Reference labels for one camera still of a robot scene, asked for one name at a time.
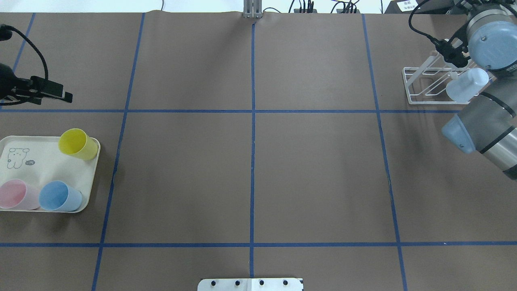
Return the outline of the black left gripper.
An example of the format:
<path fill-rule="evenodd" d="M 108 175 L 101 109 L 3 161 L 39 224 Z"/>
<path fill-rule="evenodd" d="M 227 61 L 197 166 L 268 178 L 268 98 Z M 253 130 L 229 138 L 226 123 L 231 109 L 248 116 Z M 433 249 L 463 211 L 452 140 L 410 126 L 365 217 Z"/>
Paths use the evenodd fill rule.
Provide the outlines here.
<path fill-rule="evenodd" d="M 13 69 L 5 64 L 0 64 L 0 97 L 8 103 L 24 101 L 36 105 L 41 105 L 44 98 L 73 102 L 73 94 L 64 91 L 63 85 L 37 76 L 17 79 Z"/>

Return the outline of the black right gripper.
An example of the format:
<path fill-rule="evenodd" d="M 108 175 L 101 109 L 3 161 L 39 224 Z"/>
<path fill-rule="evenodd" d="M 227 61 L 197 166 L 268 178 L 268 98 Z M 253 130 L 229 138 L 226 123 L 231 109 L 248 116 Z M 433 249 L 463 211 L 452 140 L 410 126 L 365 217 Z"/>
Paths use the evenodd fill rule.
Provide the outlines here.
<path fill-rule="evenodd" d="M 467 28 L 459 28 L 449 40 L 436 39 L 435 48 L 446 63 L 457 68 L 466 67 L 470 60 L 470 57 L 464 55 L 468 52 Z"/>

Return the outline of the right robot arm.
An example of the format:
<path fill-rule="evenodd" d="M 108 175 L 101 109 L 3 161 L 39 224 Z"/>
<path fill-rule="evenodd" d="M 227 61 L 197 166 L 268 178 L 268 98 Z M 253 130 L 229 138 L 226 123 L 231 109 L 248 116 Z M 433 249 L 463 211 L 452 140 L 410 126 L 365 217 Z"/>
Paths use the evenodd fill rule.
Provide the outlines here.
<path fill-rule="evenodd" d="M 479 152 L 504 175 L 516 180 L 516 15 L 498 0 L 472 5 L 467 22 L 452 39 L 434 40 L 445 62 L 456 68 L 472 60 L 476 67 L 455 77 L 447 95 L 467 105 L 442 127 L 442 134 L 460 151 Z"/>

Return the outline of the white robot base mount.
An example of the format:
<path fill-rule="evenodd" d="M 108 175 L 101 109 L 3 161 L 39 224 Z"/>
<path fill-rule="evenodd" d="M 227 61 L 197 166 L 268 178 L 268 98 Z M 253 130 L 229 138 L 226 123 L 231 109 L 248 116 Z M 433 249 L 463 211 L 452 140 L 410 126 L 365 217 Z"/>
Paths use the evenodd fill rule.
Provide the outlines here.
<path fill-rule="evenodd" d="M 198 291 L 303 291 L 302 278 L 209 278 Z"/>

